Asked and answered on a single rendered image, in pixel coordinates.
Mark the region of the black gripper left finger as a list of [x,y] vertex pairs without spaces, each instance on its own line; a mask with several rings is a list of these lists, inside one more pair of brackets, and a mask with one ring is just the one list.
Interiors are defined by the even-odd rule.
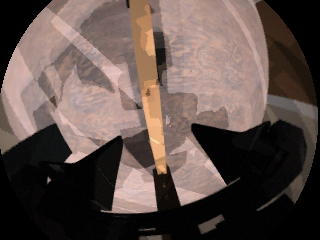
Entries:
[[37,164],[47,173],[49,180],[72,184],[89,200],[100,205],[101,211],[107,212],[113,208],[123,147],[121,136],[117,136],[75,163],[41,161]]

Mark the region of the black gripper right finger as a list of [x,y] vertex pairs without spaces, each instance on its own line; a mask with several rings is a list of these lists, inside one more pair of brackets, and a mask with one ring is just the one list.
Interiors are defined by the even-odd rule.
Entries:
[[227,185],[239,179],[240,176],[236,173],[240,172],[241,165],[245,163],[257,137],[267,133],[268,128],[271,128],[271,121],[265,121],[244,132],[229,131],[211,125],[191,124],[191,131],[196,141],[199,141],[200,147],[204,148],[204,152]]

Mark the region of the long brown wooden rail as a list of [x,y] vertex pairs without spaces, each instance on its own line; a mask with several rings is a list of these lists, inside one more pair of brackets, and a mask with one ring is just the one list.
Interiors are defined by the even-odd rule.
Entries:
[[163,112],[159,73],[155,55],[155,39],[152,36],[152,15],[149,13],[148,0],[129,0],[131,11],[133,45],[137,75],[140,80],[140,92],[143,97],[145,117],[147,117],[149,137],[151,137],[153,155],[159,175],[167,173],[164,153]]

